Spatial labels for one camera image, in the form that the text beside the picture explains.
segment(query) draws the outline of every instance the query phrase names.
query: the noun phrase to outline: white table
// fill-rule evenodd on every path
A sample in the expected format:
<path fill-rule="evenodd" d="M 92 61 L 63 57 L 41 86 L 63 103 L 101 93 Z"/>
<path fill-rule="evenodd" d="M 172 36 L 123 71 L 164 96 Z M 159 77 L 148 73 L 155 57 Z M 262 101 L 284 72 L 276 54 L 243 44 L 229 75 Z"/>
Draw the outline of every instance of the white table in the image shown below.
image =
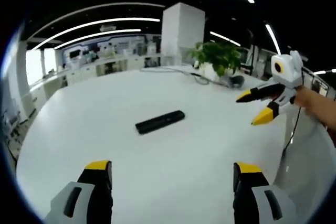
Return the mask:
<path fill-rule="evenodd" d="M 260 83 L 245 77 L 242 89 Z M 267 101 L 237 104 L 240 93 L 181 73 L 138 70 L 58 90 L 26 136 L 19 186 L 44 218 L 51 199 L 88 163 L 109 159 L 114 224 L 234 223 L 233 163 L 258 165 L 272 183 L 286 127 L 285 116 L 251 126 Z M 175 110 L 186 118 L 137 133 L 136 123 Z"/>

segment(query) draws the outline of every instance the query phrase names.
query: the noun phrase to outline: black ceiling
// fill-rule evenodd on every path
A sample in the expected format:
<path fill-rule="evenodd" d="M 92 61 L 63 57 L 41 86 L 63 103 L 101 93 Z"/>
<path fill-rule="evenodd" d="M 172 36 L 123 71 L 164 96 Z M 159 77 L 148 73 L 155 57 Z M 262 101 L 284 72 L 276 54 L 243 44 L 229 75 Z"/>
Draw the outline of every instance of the black ceiling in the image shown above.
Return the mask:
<path fill-rule="evenodd" d="M 264 22 L 271 24 L 282 52 L 292 49 L 301 51 L 313 71 L 336 68 L 336 61 L 326 47 L 328 28 L 327 0 L 30 0 L 26 16 L 24 39 L 52 20 L 81 8 L 120 2 L 141 2 L 164 5 L 168 8 L 183 2 L 206 13 L 206 31 L 214 31 L 249 47 L 253 42 L 268 50 L 276 51 Z M 60 31 L 84 23 L 120 17 L 162 18 L 162 7 L 144 5 L 118 5 L 96 8 L 75 14 L 56 22 L 39 32 L 35 37 L 48 38 Z M 161 23 L 117 22 L 117 29 L 141 28 L 146 33 L 161 33 Z M 69 41 L 81 36 L 98 33 L 101 25 L 72 31 L 57 39 Z"/>

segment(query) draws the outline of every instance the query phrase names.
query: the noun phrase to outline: black wire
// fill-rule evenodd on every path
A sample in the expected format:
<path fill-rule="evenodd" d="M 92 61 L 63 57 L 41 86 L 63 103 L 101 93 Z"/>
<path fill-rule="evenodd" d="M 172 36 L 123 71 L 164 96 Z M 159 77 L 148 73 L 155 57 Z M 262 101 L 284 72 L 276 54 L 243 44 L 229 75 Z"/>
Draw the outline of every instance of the black wire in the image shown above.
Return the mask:
<path fill-rule="evenodd" d="M 301 76 L 302 76 L 302 85 L 304 85 L 303 69 L 301 69 Z M 288 145 L 290 144 L 290 141 L 291 141 L 291 140 L 293 139 L 293 137 L 294 137 L 296 127 L 298 126 L 298 121 L 299 121 L 299 117 L 300 117 L 300 112 L 301 112 L 301 107 L 299 108 L 298 116 L 296 117 L 296 122 L 295 122 L 295 125 L 294 125 L 293 134 L 292 134 L 292 136 L 290 137 L 289 142 L 287 143 L 286 147 L 283 149 L 283 151 L 282 151 L 282 156 L 284 156 L 284 154 L 285 154 L 285 152 L 286 152 L 286 150 L 287 150 L 287 147 L 288 147 Z"/>
<path fill-rule="evenodd" d="M 195 81 L 200 85 L 208 85 L 209 83 L 213 83 L 213 84 L 216 84 L 216 85 L 225 86 L 222 83 L 212 81 L 212 80 L 210 80 L 210 79 L 208 79 L 204 76 L 201 76 L 198 73 L 187 72 L 187 71 L 174 69 L 174 68 L 169 68 L 169 67 L 157 67 L 157 68 L 167 69 L 168 71 L 146 70 L 145 68 L 142 68 L 142 69 L 140 69 L 140 72 L 148 72 L 148 73 L 150 73 L 150 72 L 151 73 L 174 73 L 174 72 L 178 72 L 178 73 L 182 73 L 186 76 L 193 76 Z"/>

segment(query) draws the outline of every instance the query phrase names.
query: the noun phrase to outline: black remote control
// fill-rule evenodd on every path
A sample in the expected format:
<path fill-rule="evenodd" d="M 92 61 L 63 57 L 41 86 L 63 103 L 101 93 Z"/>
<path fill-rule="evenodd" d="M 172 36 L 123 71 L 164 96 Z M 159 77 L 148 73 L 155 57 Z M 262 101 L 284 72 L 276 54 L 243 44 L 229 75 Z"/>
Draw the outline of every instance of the black remote control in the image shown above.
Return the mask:
<path fill-rule="evenodd" d="M 162 127 L 176 123 L 184 119 L 185 114 L 181 110 L 177 110 L 165 115 L 160 115 L 156 118 L 149 119 L 147 121 L 137 123 L 135 125 L 136 129 L 140 134 L 146 134 Z"/>

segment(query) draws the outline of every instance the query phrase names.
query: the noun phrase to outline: green leaves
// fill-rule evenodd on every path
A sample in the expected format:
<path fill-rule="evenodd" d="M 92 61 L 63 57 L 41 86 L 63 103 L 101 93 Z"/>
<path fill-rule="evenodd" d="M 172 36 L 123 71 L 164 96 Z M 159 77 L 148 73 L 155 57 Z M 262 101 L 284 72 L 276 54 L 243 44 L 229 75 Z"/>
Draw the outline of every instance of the green leaves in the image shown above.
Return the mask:
<path fill-rule="evenodd" d="M 199 61 L 211 63 L 218 76 L 223 76 L 226 69 L 233 69 L 233 73 L 240 67 L 240 52 L 231 43 L 198 42 L 195 48 L 189 51 L 192 58 Z"/>

